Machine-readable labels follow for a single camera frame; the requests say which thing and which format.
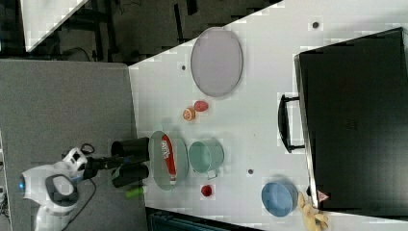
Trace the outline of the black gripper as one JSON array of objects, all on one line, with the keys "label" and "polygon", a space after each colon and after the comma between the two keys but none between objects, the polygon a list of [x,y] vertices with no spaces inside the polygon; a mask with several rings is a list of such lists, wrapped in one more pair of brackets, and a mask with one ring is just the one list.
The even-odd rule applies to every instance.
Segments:
[{"label": "black gripper", "polygon": [[90,179],[97,175],[99,170],[107,170],[120,167],[131,162],[130,157],[103,157],[103,158],[92,158],[87,157],[87,163],[84,169],[84,179]]}]

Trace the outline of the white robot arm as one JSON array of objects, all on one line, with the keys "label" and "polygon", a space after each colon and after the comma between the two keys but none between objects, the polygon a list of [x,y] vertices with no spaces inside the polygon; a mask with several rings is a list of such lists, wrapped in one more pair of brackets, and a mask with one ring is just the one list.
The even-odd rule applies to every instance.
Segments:
[{"label": "white robot arm", "polygon": [[63,231],[77,207],[77,185],[97,175],[99,170],[120,167],[126,157],[92,158],[78,147],[70,149],[55,164],[32,167],[21,173],[19,188],[23,198],[39,205],[35,231]]}]

